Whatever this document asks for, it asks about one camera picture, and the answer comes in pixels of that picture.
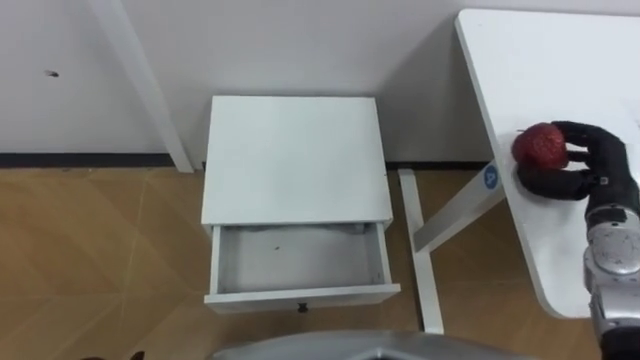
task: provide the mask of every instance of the drawer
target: drawer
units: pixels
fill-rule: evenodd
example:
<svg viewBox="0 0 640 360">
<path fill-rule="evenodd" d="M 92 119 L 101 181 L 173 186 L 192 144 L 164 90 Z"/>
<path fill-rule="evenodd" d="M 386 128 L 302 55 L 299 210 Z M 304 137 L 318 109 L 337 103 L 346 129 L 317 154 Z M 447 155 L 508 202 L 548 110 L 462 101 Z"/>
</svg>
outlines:
<svg viewBox="0 0 640 360">
<path fill-rule="evenodd" d="M 214 226 L 211 290 L 219 313 L 378 303 L 392 284 L 384 225 Z"/>
</svg>

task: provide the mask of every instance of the apple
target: apple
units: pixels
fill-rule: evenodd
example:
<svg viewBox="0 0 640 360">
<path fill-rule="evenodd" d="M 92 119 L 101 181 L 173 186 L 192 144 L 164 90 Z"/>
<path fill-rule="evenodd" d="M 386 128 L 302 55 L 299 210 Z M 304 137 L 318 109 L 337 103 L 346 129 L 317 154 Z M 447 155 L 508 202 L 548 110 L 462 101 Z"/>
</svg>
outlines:
<svg viewBox="0 0 640 360">
<path fill-rule="evenodd" d="M 535 124 L 518 135 L 511 154 L 518 164 L 542 169 L 562 169 L 569 164 L 564 135 L 549 123 Z"/>
</svg>

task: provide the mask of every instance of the black baseboard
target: black baseboard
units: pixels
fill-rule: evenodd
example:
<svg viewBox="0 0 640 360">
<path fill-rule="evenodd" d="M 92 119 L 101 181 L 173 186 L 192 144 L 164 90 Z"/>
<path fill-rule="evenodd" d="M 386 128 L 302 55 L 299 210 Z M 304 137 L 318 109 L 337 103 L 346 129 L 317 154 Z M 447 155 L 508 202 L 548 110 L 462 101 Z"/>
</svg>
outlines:
<svg viewBox="0 0 640 360">
<path fill-rule="evenodd" d="M 387 170 L 481 170 L 487 161 L 387 162 Z M 169 154 L 0 153 L 0 169 L 173 167 Z"/>
<path fill-rule="evenodd" d="M 0 153 L 0 169 L 172 167 L 169 154 Z"/>
<path fill-rule="evenodd" d="M 387 170 L 482 170 L 488 161 L 410 161 L 387 162 Z"/>
</svg>

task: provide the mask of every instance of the robotic hand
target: robotic hand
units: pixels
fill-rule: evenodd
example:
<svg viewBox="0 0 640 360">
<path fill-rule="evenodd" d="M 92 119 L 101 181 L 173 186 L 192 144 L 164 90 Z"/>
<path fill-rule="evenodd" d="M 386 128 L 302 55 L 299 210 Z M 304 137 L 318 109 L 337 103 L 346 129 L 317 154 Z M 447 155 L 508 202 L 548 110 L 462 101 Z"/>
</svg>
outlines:
<svg viewBox="0 0 640 360">
<path fill-rule="evenodd" d="M 520 165 L 522 185 L 530 192 L 558 200 L 589 197 L 585 219 L 585 286 L 591 294 L 591 317 L 604 360 L 640 359 L 640 191 L 631 176 L 626 147 L 597 126 L 553 122 L 570 151 L 583 162 L 578 171 Z"/>
</svg>

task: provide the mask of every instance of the small hole in wall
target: small hole in wall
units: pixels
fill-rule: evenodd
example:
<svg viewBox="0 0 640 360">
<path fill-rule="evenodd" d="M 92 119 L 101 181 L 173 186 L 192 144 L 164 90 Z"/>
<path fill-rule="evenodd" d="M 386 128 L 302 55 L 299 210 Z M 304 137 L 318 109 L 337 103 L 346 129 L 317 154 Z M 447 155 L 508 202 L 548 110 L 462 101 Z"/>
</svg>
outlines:
<svg viewBox="0 0 640 360">
<path fill-rule="evenodd" d="M 53 71 L 53 70 L 45 70 L 44 74 L 46 76 L 49 76 L 49 77 L 60 77 L 60 73 L 58 73 L 57 71 Z"/>
</svg>

